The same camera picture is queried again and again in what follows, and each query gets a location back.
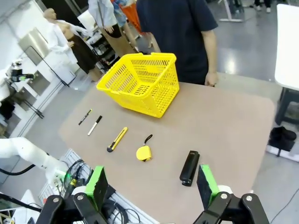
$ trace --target marker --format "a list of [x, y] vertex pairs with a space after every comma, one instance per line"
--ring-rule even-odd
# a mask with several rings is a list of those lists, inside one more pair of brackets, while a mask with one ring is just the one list
[[82, 124], [82, 122], [87, 118], [87, 116], [91, 113], [91, 111], [93, 111], [92, 109], [89, 110], [89, 112], [87, 112], [87, 114], [82, 118], [82, 120], [79, 122], [79, 125]]
[[100, 122], [101, 119], [102, 119], [102, 116], [99, 116], [99, 118], [98, 118], [97, 121], [93, 124], [93, 127], [90, 129], [89, 133], [87, 134], [88, 136], [91, 135], [91, 133], [93, 132], [93, 130], [95, 129], [96, 125]]

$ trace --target orange object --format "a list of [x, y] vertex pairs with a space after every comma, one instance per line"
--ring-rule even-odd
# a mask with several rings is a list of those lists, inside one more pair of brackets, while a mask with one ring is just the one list
[[136, 9], [136, 3], [130, 5], [129, 7], [123, 7], [122, 5], [119, 5], [119, 7], [121, 8], [122, 12], [126, 15], [128, 20], [133, 24], [135, 29], [140, 34], [142, 34], [139, 17], [138, 17], [137, 9]]

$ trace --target plastic basket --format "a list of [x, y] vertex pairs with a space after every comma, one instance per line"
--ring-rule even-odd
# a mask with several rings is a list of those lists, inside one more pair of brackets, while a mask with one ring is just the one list
[[163, 116], [179, 91], [174, 54], [128, 54], [97, 84], [120, 106], [156, 118]]

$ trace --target yellow tape measure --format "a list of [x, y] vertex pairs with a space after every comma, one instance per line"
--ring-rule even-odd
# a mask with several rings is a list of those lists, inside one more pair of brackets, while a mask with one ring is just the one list
[[151, 134], [149, 137], [146, 138], [146, 140], [144, 141], [144, 145], [142, 147], [140, 147], [137, 152], [136, 152], [136, 157], [137, 159], [139, 159], [140, 161], [146, 162], [148, 160], [151, 160], [152, 156], [151, 156], [151, 150], [150, 147], [145, 145], [146, 142], [148, 140], [150, 140], [153, 137], [153, 135]]

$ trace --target black stapler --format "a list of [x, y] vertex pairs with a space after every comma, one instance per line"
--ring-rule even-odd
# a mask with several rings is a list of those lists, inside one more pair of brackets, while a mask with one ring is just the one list
[[179, 177], [184, 186], [190, 187], [192, 185], [198, 160], [199, 153], [196, 151], [190, 151], [184, 164], [181, 176]]

